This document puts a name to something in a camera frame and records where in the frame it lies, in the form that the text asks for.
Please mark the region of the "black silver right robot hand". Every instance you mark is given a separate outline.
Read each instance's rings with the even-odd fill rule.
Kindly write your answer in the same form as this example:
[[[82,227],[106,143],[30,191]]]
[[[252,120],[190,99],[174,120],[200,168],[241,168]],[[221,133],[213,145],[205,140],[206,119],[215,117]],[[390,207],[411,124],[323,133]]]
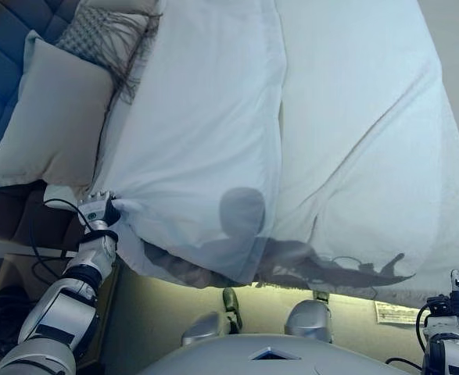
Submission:
[[[427,306],[433,316],[459,316],[459,270],[450,271],[451,292],[448,296],[438,295],[427,299]]]

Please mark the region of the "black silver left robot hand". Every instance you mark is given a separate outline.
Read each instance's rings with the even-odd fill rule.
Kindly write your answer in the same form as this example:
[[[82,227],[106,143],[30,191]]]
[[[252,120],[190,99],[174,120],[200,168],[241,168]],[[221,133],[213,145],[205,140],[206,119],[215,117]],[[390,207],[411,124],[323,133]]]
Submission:
[[[113,205],[116,195],[111,191],[98,191],[81,199],[77,203],[78,218],[82,225],[103,222],[108,227],[114,225],[121,217]]]

